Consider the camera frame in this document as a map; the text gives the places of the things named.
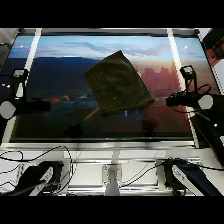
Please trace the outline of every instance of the dark fabric square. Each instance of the dark fabric square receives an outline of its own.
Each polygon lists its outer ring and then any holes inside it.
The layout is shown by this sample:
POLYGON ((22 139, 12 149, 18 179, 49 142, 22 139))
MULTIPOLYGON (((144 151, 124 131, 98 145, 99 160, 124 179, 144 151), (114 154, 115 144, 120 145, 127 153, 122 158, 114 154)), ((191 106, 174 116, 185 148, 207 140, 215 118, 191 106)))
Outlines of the dark fabric square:
POLYGON ((84 76, 104 114, 140 109, 155 102, 122 51, 104 58, 84 76))

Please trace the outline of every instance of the sky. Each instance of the sky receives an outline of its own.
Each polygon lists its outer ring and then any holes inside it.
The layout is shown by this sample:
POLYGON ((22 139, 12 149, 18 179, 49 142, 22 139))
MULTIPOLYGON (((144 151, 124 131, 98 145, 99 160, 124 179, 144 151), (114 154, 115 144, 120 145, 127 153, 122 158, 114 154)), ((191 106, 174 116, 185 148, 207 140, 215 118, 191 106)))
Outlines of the sky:
MULTIPOLYGON (((33 36, 17 37, 9 58, 27 58, 33 36)), ((196 38, 175 38, 181 60, 205 60, 196 38)), ((152 36, 41 36, 35 57, 83 57, 103 59, 122 50, 130 60, 170 61, 167 37, 152 36)))

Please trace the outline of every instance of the screen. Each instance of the screen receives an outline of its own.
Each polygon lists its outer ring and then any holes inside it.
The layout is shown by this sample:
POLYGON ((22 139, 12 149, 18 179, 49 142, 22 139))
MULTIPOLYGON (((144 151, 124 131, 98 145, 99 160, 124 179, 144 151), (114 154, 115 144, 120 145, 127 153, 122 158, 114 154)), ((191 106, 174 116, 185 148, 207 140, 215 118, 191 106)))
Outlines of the screen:
MULTIPOLYGON (((8 63, 17 64, 27 58, 24 43, 29 41, 29 36, 17 37, 8 63)), ((176 37, 175 41, 180 59, 193 65, 199 83, 206 76, 206 82, 213 82, 213 91, 219 92, 199 40, 176 37)), ((180 85, 168 37, 41 36, 27 82, 27 95, 48 99, 52 110, 20 115, 11 141, 133 137, 191 139, 187 115, 166 106, 166 97, 178 91, 180 85), (141 110, 105 116, 100 113, 84 73, 119 50, 139 72, 155 103, 141 110)))

